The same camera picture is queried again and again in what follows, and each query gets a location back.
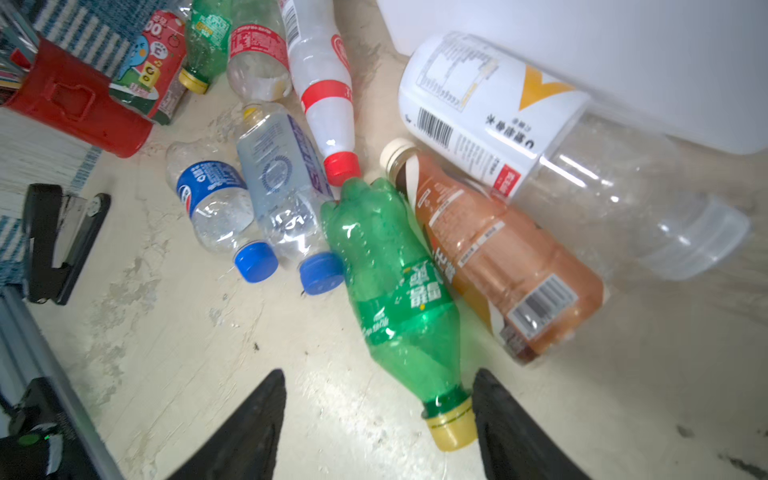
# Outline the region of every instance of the black stapler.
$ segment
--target black stapler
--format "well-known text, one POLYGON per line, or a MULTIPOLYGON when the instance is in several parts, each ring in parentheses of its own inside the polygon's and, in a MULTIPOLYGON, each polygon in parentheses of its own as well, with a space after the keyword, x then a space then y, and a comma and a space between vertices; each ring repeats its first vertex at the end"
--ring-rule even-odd
POLYGON ((65 196, 59 185, 32 184, 24 202, 24 295, 66 305, 109 210, 110 196, 89 202, 65 196))

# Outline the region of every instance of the red bottle cap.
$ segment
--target red bottle cap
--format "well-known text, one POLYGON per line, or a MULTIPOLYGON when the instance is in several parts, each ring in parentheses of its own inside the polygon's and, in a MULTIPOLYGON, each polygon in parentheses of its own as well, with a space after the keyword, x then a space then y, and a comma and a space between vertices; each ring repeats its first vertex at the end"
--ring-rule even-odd
POLYGON ((328 183, 341 187, 348 178, 362 177, 357 155, 351 151, 340 151, 329 155, 325 161, 328 183))

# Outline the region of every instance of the plastic bottle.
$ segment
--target plastic bottle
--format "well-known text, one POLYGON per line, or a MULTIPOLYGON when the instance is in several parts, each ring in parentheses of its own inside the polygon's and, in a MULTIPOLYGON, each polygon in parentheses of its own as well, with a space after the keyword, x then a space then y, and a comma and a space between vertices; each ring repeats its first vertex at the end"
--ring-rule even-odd
POLYGON ((584 114, 589 101, 457 32, 427 40, 399 89, 419 140, 515 202, 604 280, 645 269, 685 280, 736 249, 749 219, 681 190, 668 139, 584 114))
POLYGON ((419 398, 435 443, 450 452, 477 438, 459 373, 458 309, 407 208, 386 179, 369 187, 352 178, 338 204, 323 205, 323 228, 346 264, 349 301, 371 357, 419 398))
POLYGON ((280 0, 293 87, 323 156, 328 181, 360 177, 352 78, 332 0, 280 0))
POLYGON ((187 209, 195 236, 211 253, 229 254, 251 283, 269 278, 277 258, 263 241, 240 174, 214 143, 175 142, 166 154, 165 178, 187 209))
POLYGON ((297 268, 304 291, 319 295, 344 281, 319 221, 333 199, 314 148, 280 104, 248 105, 237 154, 256 220, 284 266, 297 268))
POLYGON ((184 21, 173 10, 157 10, 110 83, 109 95, 150 120, 168 125, 187 91, 178 80, 186 56, 184 21))
POLYGON ((194 0, 192 19, 186 30, 187 61, 179 81, 196 94, 204 94, 227 69, 231 0, 194 0))
POLYGON ((230 87, 244 104, 275 101, 291 92, 280 7, 270 0, 232 0, 230 87))
POLYGON ((451 178, 402 138, 381 164, 445 278, 519 362, 571 338, 603 304, 600 277, 520 210, 451 178))

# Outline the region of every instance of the sprite bottle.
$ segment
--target sprite bottle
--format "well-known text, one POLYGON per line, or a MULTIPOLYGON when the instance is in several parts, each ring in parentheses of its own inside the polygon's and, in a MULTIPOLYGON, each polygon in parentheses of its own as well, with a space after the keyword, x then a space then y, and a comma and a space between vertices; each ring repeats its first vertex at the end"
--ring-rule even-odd
POLYGON ((350 178, 339 203, 321 210, 371 357, 424 405, 438 448, 477 438, 472 398, 459 374, 458 310, 426 248, 409 225, 406 205, 386 179, 350 178))
POLYGON ((232 29, 231 0, 194 0, 187 27, 187 61, 179 74, 184 87, 204 94, 227 69, 232 29))

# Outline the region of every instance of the barcode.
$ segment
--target barcode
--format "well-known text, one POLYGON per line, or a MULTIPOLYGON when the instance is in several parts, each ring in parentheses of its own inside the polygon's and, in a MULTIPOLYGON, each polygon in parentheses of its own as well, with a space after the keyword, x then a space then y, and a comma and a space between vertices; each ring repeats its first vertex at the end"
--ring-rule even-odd
POLYGON ((435 115, 423 108, 419 108, 419 118, 416 120, 416 126, 431 139, 448 149, 448 142, 451 140, 453 127, 439 120, 435 115))
POLYGON ((552 275, 526 296, 509 317, 525 338, 530 340, 543 332, 560 312, 576 300, 576 293, 557 275, 552 275))
POLYGON ((296 20, 296 7, 291 5, 283 15, 288 32, 288 46, 291 46, 294 40, 299 37, 299 22, 296 20))

